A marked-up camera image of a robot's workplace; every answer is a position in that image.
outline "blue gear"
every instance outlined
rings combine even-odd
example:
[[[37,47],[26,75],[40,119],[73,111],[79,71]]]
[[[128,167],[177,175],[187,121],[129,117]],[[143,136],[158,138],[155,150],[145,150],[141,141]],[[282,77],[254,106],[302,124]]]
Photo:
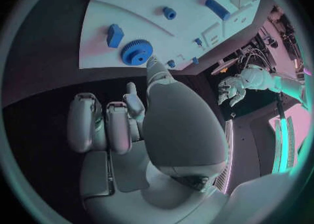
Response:
[[[121,52],[123,63],[127,65],[141,65],[153,53],[152,45],[143,39],[135,40],[124,46]]]

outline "dark floor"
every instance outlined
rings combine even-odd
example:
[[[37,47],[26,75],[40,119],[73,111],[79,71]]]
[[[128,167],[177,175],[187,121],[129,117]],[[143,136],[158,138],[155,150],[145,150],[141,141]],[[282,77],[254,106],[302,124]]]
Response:
[[[213,109],[222,125],[216,97],[204,76],[178,76]],[[129,81],[136,83],[145,103],[146,78],[85,83],[56,89],[21,100],[4,109],[4,122],[13,153],[37,193],[73,223],[90,223],[82,208],[79,176],[84,155],[70,150],[66,142],[66,119],[74,95],[92,92],[106,105],[119,101]]]

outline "blue plastic part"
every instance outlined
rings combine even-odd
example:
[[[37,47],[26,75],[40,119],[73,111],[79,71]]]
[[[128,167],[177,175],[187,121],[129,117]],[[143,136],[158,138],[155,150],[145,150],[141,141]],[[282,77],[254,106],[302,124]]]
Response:
[[[194,57],[193,59],[192,59],[192,61],[193,61],[193,63],[195,63],[195,64],[198,64],[199,62],[198,62],[198,59],[196,58],[196,57]]]
[[[165,7],[162,11],[168,20],[172,20],[176,17],[176,11],[171,8]]]
[[[108,47],[117,48],[124,36],[122,29],[117,24],[110,25],[108,29]]]
[[[201,46],[202,41],[199,38],[196,38],[194,41],[197,43],[197,45]]]
[[[175,62],[173,60],[169,60],[167,64],[170,68],[175,68]]]
[[[124,46],[121,52],[123,63],[127,65],[141,65],[153,53],[151,44],[143,39],[135,40]]]
[[[217,16],[219,16],[223,21],[226,21],[230,17],[230,12],[222,7],[215,0],[206,0],[205,5],[209,7]]]

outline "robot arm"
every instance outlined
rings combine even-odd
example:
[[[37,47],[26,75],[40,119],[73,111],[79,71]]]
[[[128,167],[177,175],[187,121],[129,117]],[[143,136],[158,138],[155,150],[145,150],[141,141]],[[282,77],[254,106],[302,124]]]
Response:
[[[269,89],[273,92],[283,92],[297,100],[307,107],[305,94],[305,86],[298,81],[288,79],[278,75],[277,73],[269,73],[267,70],[249,64],[239,75],[228,77],[221,81],[218,85],[219,99],[218,104],[221,105],[228,98],[230,106],[234,106],[245,96],[245,89]]]

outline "green light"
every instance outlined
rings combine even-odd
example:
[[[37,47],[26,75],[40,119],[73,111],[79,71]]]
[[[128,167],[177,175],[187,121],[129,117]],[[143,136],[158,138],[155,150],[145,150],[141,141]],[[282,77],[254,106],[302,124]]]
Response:
[[[280,160],[280,172],[285,172],[288,164],[288,152],[289,152],[289,139],[288,139],[288,127],[285,118],[281,119],[281,129],[282,129],[282,153]]]

